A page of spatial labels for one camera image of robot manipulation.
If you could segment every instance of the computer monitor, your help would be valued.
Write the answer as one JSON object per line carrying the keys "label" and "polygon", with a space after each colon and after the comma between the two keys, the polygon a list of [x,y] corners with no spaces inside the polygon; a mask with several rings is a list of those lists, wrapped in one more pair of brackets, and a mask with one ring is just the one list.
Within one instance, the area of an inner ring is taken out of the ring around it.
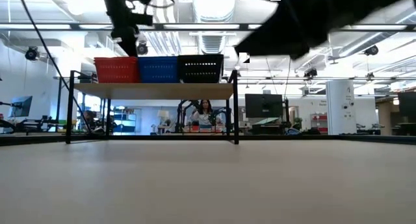
{"label": "computer monitor", "polygon": [[12,99],[12,108],[9,117],[28,117],[32,105],[32,96],[16,97]]}
{"label": "computer monitor", "polygon": [[279,118],[283,115],[283,97],[277,94],[246,94],[247,118]]}
{"label": "computer monitor", "polygon": [[398,109],[401,116],[416,116],[416,92],[398,93]]}

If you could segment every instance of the ventilation duct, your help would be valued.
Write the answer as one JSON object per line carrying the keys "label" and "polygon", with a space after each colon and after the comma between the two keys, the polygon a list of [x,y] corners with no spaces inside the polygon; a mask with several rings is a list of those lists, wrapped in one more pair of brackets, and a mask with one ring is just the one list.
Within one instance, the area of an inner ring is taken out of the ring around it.
{"label": "ventilation duct", "polygon": [[[416,23],[416,12],[414,7],[411,7],[405,10],[403,13],[399,14],[393,20],[388,22],[390,24],[414,24]],[[339,57],[347,57],[354,55],[360,51],[364,51],[369,47],[391,37],[392,35],[396,34],[397,32],[376,32],[376,33],[368,33],[365,36],[357,39],[356,41],[352,42],[341,48],[338,51]]]}
{"label": "ventilation duct", "polygon": [[[196,23],[229,23],[233,17],[235,0],[193,0]],[[202,53],[221,53],[226,46],[226,36],[198,36]]]}

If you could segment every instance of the storage shelf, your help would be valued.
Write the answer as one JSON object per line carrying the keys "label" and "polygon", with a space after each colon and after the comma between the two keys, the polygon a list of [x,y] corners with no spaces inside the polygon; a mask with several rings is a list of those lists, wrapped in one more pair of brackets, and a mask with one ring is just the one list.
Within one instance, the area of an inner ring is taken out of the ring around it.
{"label": "storage shelf", "polygon": [[232,84],[75,84],[88,95],[123,100],[225,100],[233,94]]}

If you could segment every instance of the ceiling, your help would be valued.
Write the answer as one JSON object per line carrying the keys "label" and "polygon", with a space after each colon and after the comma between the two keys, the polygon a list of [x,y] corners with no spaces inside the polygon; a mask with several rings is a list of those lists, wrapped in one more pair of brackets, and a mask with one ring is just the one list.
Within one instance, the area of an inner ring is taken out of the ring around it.
{"label": "ceiling", "polygon": [[[193,0],[175,0],[174,7],[168,10],[155,10],[149,7],[150,14],[155,16],[157,23],[194,23],[197,21],[205,22],[202,13],[201,18],[197,18],[194,9],[202,9],[204,14],[215,14],[220,6],[231,5],[232,16],[225,19],[224,23],[261,23],[264,22],[277,7],[276,2],[267,2],[262,0],[203,0],[203,7],[196,5]],[[103,0],[26,0],[29,10],[37,23],[110,23],[105,13],[105,5]],[[406,17],[414,14],[413,3],[410,0],[403,0],[388,8],[379,10],[360,23],[400,23]],[[0,22],[3,23],[27,23],[29,22],[26,13],[21,6],[20,0],[0,0]],[[68,47],[72,47],[74,51],[79,52],[83,56],[94,57],[97,51],[108,50],[107,36],[109,32],[97,33],[97,39],[104,44],[102,48],[86,46],[85,43],[80,45],[76,38],[84,38],[86,32],[42,32],[44,38],[60,40]],[[412,32],[391,33],[386,35],[377,35],[375,32],[333,32],[328,38],[328,42],[318,48],[314,48],[309,54],[296,61],[290,60],[286,56],[270,56],[250,58],[249,64],[239,64],[238,56],[233,50],[233,46],[237,45],[249,32],[229,32],[224,37],[224,48],[221,49],[225,55],[225,69],[229,73],[237,67],[240,69],[242,77],[290,77],[303,76],[304,71],[309,68],[316,68],[318,75],[323,77],[364,77],[368,72],[374,72],[377,77],[392,77],[406,75],[413,70],[416,71],[415,34]],[[162,43],[163,38],[175,38],[180,42],[181,54],[198,54],[201,52],[204,42],[197,32],[161,32],[146,35],[153,39],[159,45],[166,44],[165,51],[174,53],[177,50],[177,44]],[[23,41],[36,39],[34,32],[16,32],[10,33],[11,40]],[[205,36],[206,40],[211,40],[212,36]],[[379,53],[375,56],[365,56],[362,54],[366,48],[376,45]],[[147,56],[162,55],[162,49],[158,48],[152,42],[148,42],[149,53]],[[336,64],[328,59],[331,56],[339,56],[339,53],[346,53],[352,49],[362,49],[357,53],[350,53],[346,58],[336,60]],[[115,50],[115,55],[123,55],[123,51],[117,46],[110,47]],[[292,81],[293,84],[302,85],[302,82]],[[384,83],[374,83],[374,87],[381,88]]]}

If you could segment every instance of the white ceiling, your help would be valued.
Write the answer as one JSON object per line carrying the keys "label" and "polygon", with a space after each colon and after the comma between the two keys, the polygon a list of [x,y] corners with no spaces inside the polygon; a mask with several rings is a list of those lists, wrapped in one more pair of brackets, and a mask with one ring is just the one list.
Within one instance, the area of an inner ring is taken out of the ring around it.
{"label": "white ceiling", "polygon": [[[109,18],[105,13],[105,6],[103,0],[26,0],[29,10],[35,22],[43,23],[60,23],[60,22],[82,22],[82,23],[109,23]],[[73,6],[77,4],[78,10],[82,10],[83,14],[73,15]],[[262,0],[236,0],[235,11],[230,23],[261,23],[266,20],[269,15],[273,14],[277,5],[275,3],[266,2]],[[362,23],[394,23],[392,20],[403,11],[413,7],[413,3],[408,0],[403,0],[389,8],[373,13],[362,21]],[[193,8],[190,0],[177,0],[173,8],[173,15],[175,22],[192,23],[194,22]],[[0,0],[0,22],[29,22],[26,13],[23,11],[20,0]],[[108,33],[99,35],[103,38]],[[184,54],[197,53],[198,43],[195,36],[190,36],[189,32],[179,32],[182,52]],[[237,63],[237,56],[233,51],[233,46],[237,45],[249,32],[236,32],[234,36],[228,36],[224,54],[226,56],[225,68],[232,70]],[[33,32],[13,32],[13,36],[21,39],[37,38]],[[84,32],[43,32],[45,38],[56,38],[71,44],[74,37],[85,36]],[[271,56],[266,58],[251,58],[250,64],[239,64],[241,67],[242,76],[287,76],[289,65],[291,69],[291,76],[303,75],[303,70],[316,67],[319,72],[325,73],[327,68],[332,66],[326,59],[328,55],[332,55],[332,51],[344,47],[355,40],[358,40],[369,34],[364,32],[334,32],[329,35],[329,42],[325,43],[319,48],[311,50],[305,57],[290,61],[285,56]],[[398,33],[378,44],[379,54],[376,56],[365,56],[355,54],[348,58],[338,60],[338,63],[344,67],[351,69],[351,76],[364,75],[367,71],[372,71],[380,67],[386,67],[398,60],[414,55],[415,45],[409,43],[415,38],[414,33]],[[390,50],[400,47],[401,45],[408,45],[390,52]],[[150,48],[148,55],[157,55],[155,50]],[[388,69],[389,75],[398,75],[405,71],[416,69],[416,63],[408,64],[406,66],[399,66],[392,71]]]}

